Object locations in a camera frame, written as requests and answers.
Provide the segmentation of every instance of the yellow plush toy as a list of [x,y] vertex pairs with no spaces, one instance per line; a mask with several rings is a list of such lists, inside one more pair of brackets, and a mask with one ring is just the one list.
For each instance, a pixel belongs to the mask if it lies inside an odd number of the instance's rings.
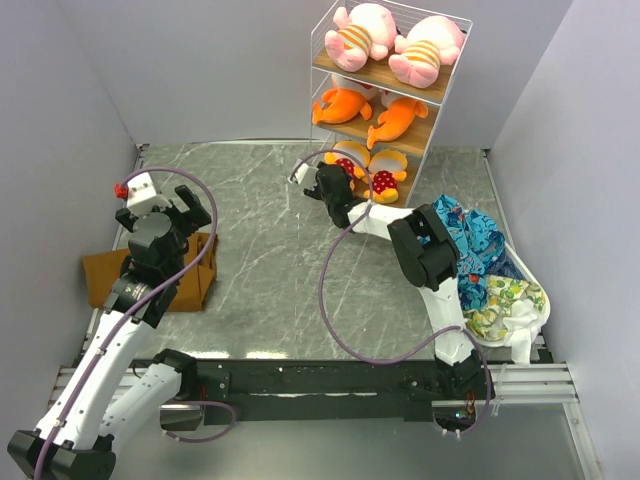
[[[397,150],[381,150],[373,156],[367,170],[373,180],[374,202],[393,203],[398,199],[398,182],[407,179],[407,166],[407,157]],[[368,189],[364,198],[369,198]]]
[[[360,162],[367,167],[369,165],[369,161],[371,159],[371,154],[367,147],[362,145],[355,140],[344,140],[342,142],[337,142],[333,148],[335,150],[341,150],[346,153],[350,153],[354,157],[356,157]],[[339,153],[327,152],[324,154],[324,163],[329,165],[340,165],[351,177],[351,190],[355,188],[355,183],[353,182],[355,179],[363,178],[365,176],[364,170],[356,165],[350,158],[340,155]]]

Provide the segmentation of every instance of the blue patterned cloth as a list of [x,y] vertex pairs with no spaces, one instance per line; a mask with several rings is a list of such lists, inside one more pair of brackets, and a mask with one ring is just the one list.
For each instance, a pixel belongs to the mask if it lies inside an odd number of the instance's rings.
[[479,210],[465,212],[448,195],[440,195],[433,208],[460,250],[458,295],[462,310],[480,310],[487,303],[485,275],[504,252],[504,235],[491,217]]
[[498,259],[489,267],[487,275],[498,275],[500,277],[515,278],[516,280],[526,280],[520,269],[516,266],[507,251],[503,251]]

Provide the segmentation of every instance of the striped plush toy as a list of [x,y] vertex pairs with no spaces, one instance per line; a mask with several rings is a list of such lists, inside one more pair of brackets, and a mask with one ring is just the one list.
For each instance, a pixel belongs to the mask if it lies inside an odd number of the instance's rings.
[[333,62],[342,70],[360,70],[367,58],[382,60],[389,54],[396,38],[396,22],[391,12],[376,3],[362,3],[351,10],[338,8],[333,17],[340,30],[330,30],[324,46]]
[[458,59],[464,34],[447,17],[434,15],[418,22],[407,38],[396,36],[396,54],[389,57],[389,68],[396,78],[416,88],[436,81],[440,65]]

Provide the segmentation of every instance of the red polka dot fabric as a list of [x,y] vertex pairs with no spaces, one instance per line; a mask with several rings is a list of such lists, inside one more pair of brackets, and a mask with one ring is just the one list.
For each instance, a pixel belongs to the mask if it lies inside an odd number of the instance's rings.
[[340,165],[349,174],[351,178],[355,178],[355,165],[348,158],[339,158],[336,165]]
[[398,189],[398,182],[393,178],[393,173],[387,170],[380,170],[373,176],[373,191],[378,195],[388,188]]

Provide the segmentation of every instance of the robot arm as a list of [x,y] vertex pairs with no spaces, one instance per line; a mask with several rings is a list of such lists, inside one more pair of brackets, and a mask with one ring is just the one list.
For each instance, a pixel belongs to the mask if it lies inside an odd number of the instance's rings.
[[[460,253],[430,205],[416,209],[371,205],[357,198],[349,187],[347,173],[338,165],[302,165],[292,181],[305,187],[305,194],[322,200],[339,228],[390,240],[407,280],[418,288],[433,331],[444,327],[464,328],[458,299],[457,262]],[[452,332],[435,340],[436,361],[446,379],[447,393],[464,392],[482,372],[481,362],[469,339]]]
[[[186,212],[178,210],[155,188],[148,173],[134,178],[127,189],[116,188],[116,195],[127,199],[127,206],[117,212],[116,219],[131,232],[131,255],[111,288],[87,354],[58,402],[35,430],[17,431],[9,443],[9,454],[26,475],[34,475],[45,439],[59,428],[48,449],[42,478],[107,479],[116,454],[162,404],[176,397],[197,398],[196,360],[165,350],[154,358],[145,376],[109,406],[126,368],[175,297],[177,282],[138,309],[121,328],[116,326],[133,304],[182,270],[187,238],[211,223],[211,217],[187,187],[176,188],[176,193],[189,207]],[[111,336],[109,347],[103,350],[105,338]],[[92,364],[93,373],[83,380]],[[63,407],[83,381],[86,383],[80,395],[61,424],[58,418]]]

